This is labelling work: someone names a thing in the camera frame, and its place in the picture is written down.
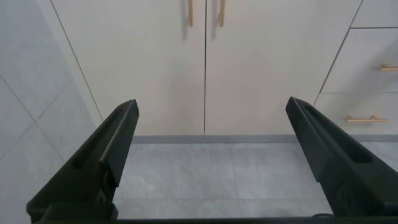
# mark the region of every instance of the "floor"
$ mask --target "floor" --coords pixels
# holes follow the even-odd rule
[[[398,142],[363,142],[398,170]],[[134,144],[113,202],[119,218],[331,213],[298,143]]]

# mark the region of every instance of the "floor tile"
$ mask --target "floor tile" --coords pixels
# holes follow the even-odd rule
[[[36,1],[0,1],[0,75],[34,119],[72,75]]]
[[[0,157],[33,123],[33,119],[0,78]]]
[[[30,223],[26,203],[63,166],[63,159],[33,124],[0,160],[2,223]]]
[[[37,124],[65,160],[68,160],[95,130],[85,102],[73,82],[44,111]]]
[[[237,200],[129,199],[115,205],[118,219],[240,217]]]
[[[238,197],[325,198],[298,143],[235,144]]]
[[[398,142],[362,142],[361,144],[398,171]]]
[[[326,199],[239,200],[242,217],[309,217],[333,214]]]
[[[118,198],[236,198],[225,144],[135,144]]]

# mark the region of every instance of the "cabinet door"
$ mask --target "cabinet door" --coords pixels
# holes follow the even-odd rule
[[[205,1],[53,0],[105,119],[136,99],[136,135],[203,134]]]
[[[293,134],[290,96],[314,103],[361,0],[207,2],[206,134]]]

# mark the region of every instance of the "gold cabinet handle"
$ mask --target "gold cabinet handle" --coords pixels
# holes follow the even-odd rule
[[[193,0],[188,0],[188,19],[189,26],[193,26]]]
[[[225,15],[225,0],[221,0],[220,4],[220,27],[224,26],[224,15]]]
[[[380,65],[380,70],[382,70],[383,72],[398,72],[398,67],[393,67],[393,66],[389,66],[386,63],[382,63]]]
[[[346,118],[346,122],[349,123],[375,123],[375,122],[386,122],[386,118],[378,118],[376,115],[372,115],[370,119],[356,119],[351,115],[348,115]]]

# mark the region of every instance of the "wall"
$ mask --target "wall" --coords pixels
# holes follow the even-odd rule
[[[30,223],[26,203],[95,130],[56,39],[35,0],[0,1],[2,223]]]

